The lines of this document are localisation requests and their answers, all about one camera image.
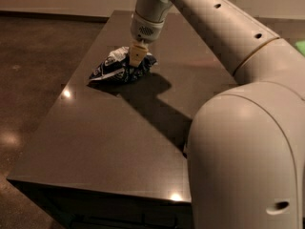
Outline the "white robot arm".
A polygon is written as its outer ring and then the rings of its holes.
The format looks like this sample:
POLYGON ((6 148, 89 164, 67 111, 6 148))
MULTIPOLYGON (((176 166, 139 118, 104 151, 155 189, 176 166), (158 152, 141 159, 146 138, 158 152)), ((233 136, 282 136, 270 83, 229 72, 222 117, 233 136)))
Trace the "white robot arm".
POLYGON ((205 103, 189 132, 194 228, 303 229, 303 55, 228 0, 137 0, 132 65, 171 7, 238 84, 205 103))

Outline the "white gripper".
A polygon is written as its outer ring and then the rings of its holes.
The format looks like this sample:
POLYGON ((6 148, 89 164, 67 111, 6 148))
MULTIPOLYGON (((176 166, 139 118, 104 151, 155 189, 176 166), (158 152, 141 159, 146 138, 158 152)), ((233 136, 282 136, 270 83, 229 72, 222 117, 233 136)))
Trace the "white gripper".
POLYGON ((164 26, 165 18, 152 13, 135 11, 132 15, 131 34, 133 41, 129 48, 130 65, 138 67, 148 53, 148 44, 155 41, 164 26))

